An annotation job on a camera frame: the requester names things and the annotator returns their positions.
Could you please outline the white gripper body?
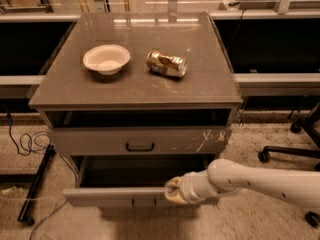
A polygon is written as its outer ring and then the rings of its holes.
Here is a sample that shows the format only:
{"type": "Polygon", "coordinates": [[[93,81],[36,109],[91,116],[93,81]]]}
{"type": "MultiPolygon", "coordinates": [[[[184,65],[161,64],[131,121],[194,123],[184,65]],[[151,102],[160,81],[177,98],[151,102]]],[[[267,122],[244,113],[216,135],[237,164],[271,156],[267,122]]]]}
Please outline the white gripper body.
{"type": "Polygon", "coordinates": [[[219,195],[217,188],[209,181],[206,170],[183,175],[179,184],[179,193],[189,204],[202,203],[219,195]]]}

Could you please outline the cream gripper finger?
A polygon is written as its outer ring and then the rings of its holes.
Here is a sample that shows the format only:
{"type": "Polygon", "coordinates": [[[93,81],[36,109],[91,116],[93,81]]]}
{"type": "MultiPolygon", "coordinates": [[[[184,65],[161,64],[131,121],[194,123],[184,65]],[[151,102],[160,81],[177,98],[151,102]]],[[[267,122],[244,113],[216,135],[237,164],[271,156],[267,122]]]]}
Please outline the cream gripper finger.
{"type": "Polygon", "coordinates": [[[176,177],[170,179],[169,181],[167,181],[165,183],[166,191],[168,193],[171,193],[171,192],[174,192],[175,190],[178,190],[179,186],[180,186],[180,182],[181,182],[180,176],[176,176],[176,177]]]}
{"type": "Polygon", "coordinates": [[[172,202],[177,205],[186,205],[187,204],[187,200],[180,193],[175,193],[175,194],[166,193],[165,198],[169,202],[172,202]]]}

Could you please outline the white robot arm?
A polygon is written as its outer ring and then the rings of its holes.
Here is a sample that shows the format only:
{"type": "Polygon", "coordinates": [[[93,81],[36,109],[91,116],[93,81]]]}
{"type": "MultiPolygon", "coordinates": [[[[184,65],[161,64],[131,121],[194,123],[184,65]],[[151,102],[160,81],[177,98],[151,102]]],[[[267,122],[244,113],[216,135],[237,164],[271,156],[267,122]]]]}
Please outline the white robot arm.
{"type": "Polygon", "coordinates": [[[200,204],[250,189],[320,212],[320,173],[314,171],[254,168],[217,159],[204,171],[172,178],[165,187],[166,199],[175,204],[200,204]]]}

